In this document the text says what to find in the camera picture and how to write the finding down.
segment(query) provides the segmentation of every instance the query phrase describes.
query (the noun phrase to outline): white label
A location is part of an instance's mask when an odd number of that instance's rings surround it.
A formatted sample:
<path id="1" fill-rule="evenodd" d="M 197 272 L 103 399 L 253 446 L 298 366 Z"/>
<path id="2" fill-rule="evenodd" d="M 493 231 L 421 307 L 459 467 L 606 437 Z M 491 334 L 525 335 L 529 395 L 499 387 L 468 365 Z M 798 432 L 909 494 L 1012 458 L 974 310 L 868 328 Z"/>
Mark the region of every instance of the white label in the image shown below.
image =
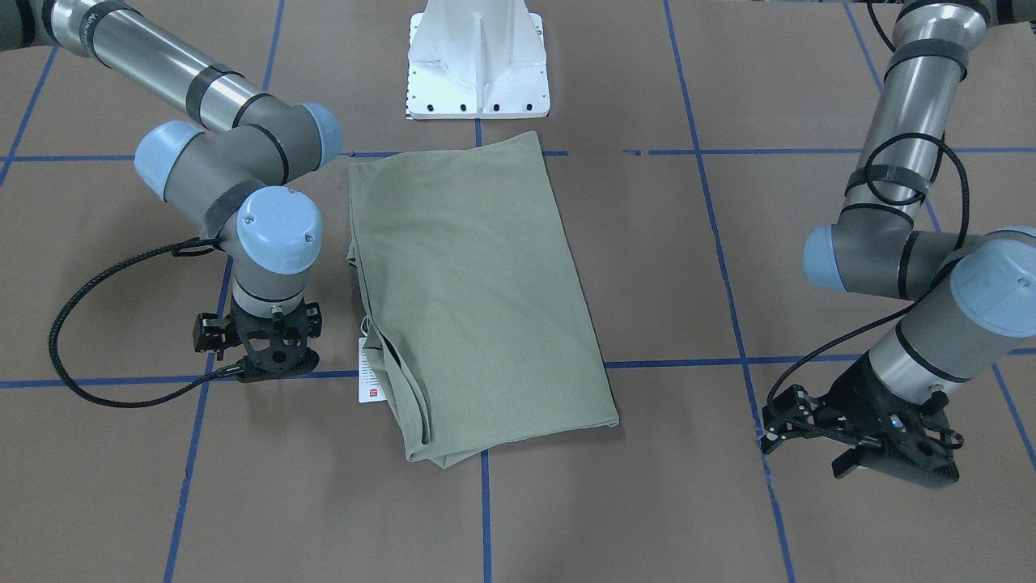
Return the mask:
<path id="1" fill-rule="evenodd" d="M 378 378 L 371 371 L 371 363 L 367 362 L 367 355 L 364 354 L 366 341 L 366 337 L 359 338 L 359 403 L 384 401 L 385 393 L 381 390 L 381 385 L 378 384 Z"/>

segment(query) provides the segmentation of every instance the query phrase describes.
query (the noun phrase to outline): silver arm tube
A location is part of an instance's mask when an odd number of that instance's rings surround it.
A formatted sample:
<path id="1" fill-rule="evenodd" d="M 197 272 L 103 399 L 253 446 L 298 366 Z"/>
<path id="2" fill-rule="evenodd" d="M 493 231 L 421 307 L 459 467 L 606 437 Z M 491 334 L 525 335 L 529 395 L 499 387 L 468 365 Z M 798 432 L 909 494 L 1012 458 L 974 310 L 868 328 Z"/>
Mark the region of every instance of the silver arm tube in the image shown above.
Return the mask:
<path id="1" fill-rule="evenodd" d="M 126 75 L 208 129 L 232 128 L 264 94 L 120 1 L 57 0 L 51 25 L 62 48 Z"/>
<path id="2" fill-rule="evenodd" d="M 837 223 L 815 229 L 803 253 L 807 278 L 841 291 L 917 299 L 930 288 L 932 278 L 953 251 L 955 234 L 912 234 L 922 202 L 915 196 L 926 190 L 934 167 L 934 144 L 909 139 L 882 150 L 874 169 L 886 167 L 903 178 L 875 176 L 884 198 L 906 201 L 890 204 L 862 183 L 862 168 L 875 148 L 904 133 L 939 137 L 950 113 L 957 84 L 965 76 L 967 56 L 983 38 L 986 22 L 972 7 L 952 3 L 925 4 L 904 12 L 893 30 L 899 50 L 890 60 L 885 91 L 871 121 Z M 911 55 L 918 46 L 950 47 L 954 52 Z M 981 237 L 971 236 L 971 250 Z"/>

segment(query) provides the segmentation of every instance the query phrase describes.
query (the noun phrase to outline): gray arm segment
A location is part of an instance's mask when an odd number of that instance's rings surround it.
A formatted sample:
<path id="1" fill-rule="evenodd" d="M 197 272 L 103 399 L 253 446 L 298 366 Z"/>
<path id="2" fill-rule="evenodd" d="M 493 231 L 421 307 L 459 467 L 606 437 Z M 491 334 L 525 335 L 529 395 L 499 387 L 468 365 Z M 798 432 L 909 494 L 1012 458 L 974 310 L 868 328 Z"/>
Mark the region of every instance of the gray arm segment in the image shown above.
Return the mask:
<path id="1" fill-rule="evenodd" d="M 319 211 L 305 195 L 266 186 L 338 155 L 341 128 L 329 111 L 284 104 L 121 0 L 0 0 L 0 50 L 54 43 L 95 58 L 217 132 L 181 121 L 161 125 L 138 147 L 137 170 L 203 236 L 220 237 L 235 259 L 240 308 L 270 318 L 300 303 L 319 251 Z M 250 200 L 255 215 L 244 227 L 237 209 Z M 278 214 L 293 221 L 278 222 Z"/>
<path id="2" fill-rule="evenodd" d="M 932 3 L 931 0 L 906 0 L 903 8 Z M 1036 21 L 1036 0 L 974 0 L 988 14 L 989 26 Z"/>
<path id="3" fill-rule="evenodd" d="M 1034 4 L 1012 7 L 1023 14 Z M 969 235 L 955 249 L 955 233 L 913 230 L 922 204 L 916 193 L 927 192 L 938 153 L 920 139 L 896 142 L 874 157 L 875 165 L 894 169 L 874 178 L 889 200 L 858 183 L 859 169 L 886 140 L 942 134 L 967 75 L 967 55 L 985 34 L 984 6 L 922 0 L 904 7 L 893 32 L 898 49 L 838 222 L 814 230 L 803 255 L 807 276 L 819 285 L 920 300 L 868 353 L 888 390 L 917 405 L 934 390 L 952 393 L 1036 336 L 1036 231 L 1012 227 Z"/>

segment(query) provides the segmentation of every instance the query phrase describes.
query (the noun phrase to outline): fabric fold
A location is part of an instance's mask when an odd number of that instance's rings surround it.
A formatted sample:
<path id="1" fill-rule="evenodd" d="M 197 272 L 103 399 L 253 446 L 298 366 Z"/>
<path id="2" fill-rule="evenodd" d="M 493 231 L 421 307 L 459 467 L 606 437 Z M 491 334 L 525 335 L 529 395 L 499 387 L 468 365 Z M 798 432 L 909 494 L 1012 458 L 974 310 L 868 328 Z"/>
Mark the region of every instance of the fabric fold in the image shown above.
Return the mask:
<path id="1" fill-rule="evenodd" d="M 349 197 L 364 354 L 407 460 L 617 425 L 535 133 L 354 164 Z"/>

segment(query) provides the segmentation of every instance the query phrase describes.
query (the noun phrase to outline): velcro strap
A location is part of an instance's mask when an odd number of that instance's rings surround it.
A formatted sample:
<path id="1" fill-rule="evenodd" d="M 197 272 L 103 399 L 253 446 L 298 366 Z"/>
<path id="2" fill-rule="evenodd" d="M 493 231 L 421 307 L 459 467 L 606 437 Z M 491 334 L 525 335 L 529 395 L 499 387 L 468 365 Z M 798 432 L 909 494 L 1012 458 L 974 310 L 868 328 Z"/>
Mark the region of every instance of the velcro strap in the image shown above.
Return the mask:
<path id="1" fill-rule="evenodd" d="M 218 79 L 227 75 L 239 76 L 240 72 L 225 64 L 213 63 L 201 69 L 198 75 L 195 75 L 195 78 L 191 80 L 191 85 L 188 86 L 188 94 L 183 97 L 183 110 L 191 116 L 191 119 L 194 119 L 206 129 L 208 129 L 208 126 L 201 120 L 201 99 L 205 96 L 205 91 L 208 91 L 208 88 L 212 86 L 212 83 L 215 83 Z"/>
<path id="2" fill-rule="evenodd" d="M 121 0 L 108 0 L 99 4 L 94 4 L 83 14 L 83 20 L 79 23 L 79 41 L 86 49 L 90 56 L 97 59 L 100 64 L 111 68 L 108 63 L 97 57 L 97 52 L 93 50 L 93 34 L 97 31 L 97 25 L 105 17 L 118 10 L 130 10 L 140 13 L 136 8 L 126 6 Z"/>
<path id="3" fill-rule="evenodd" d="M 899 19 L 905 17 L 906 14 L 913 12 L 918 8 L 923 8 L 925 6 L 930 6 L 932 4 L 956 4 L 958 6 L 963 6 L 966 8 L 971 8 L 979 13 L 985 20 L 985 24 L 989 24 L 989 9 L 985 7 L 985 4 L 979 2 L 978 0 L 922 0 L 920 2 L 914 2 L 909 6 L 904 6 L 902 10 L 899 11 L 899 16 L 896 17 L 896 22 Z"/>
<path id="4" fill-rule="evenodd" d="M 24 49 L 36 40 L 36 18 L 32 16 L 32 5 L 29 0 L 15 0 L 18 16 L 22 19 L 22 41 L 19 49 Z"/>
<path id="5" fill-rule="evenodd" d="M 942 38 L 922 38 L 908 42 L 896 49 L 889 61 L 889 68 L 885 71 L 885 79 L 889 79 L 889 74 L 895 66 L 903 61 L 916 59 L 917 57 L 945 57 L 955 61 L 960 65 L 960 80 L 968 77 L 968 49 L 956 42 L 943 40 Z"/>
<path id="6" fill-rule="evenodd" d="M 848 191 L 854 187 L 867 183 L 867 178 L 864 176 L 865 166 L 857 168 L 852 174 L 848 175 L 848 183 L 845 184 L 845 194 L 848 195 Z M 931 190 L 931 182 L 927 178 L 918 174 L 910 168 L 903 168 L 902 166 L 890 166 L 888 164 L 874 164 L 870 167 L 870 179 L 874 181 L 882 182 L 892 182 L 899 184 L 901 186 L 906 186 L 915 192 L 919 192 L 925 196 L 928 195 L 928 191 Z"/>
<path id="7" fill-rule="evenodd" d="M 205 217 L 202 218 L 201 232 L 198 233 L 198 236 L 201 238 L 219 236 L 227 218 L 241 207 L 244 199 L 264 185 L 266 184 L 259 180 L 244 180 L 230 186 L 230 190 L 220 195 L 220 198 L 217 198 L 209 205 L 208 210 L 205 210 Z"/>

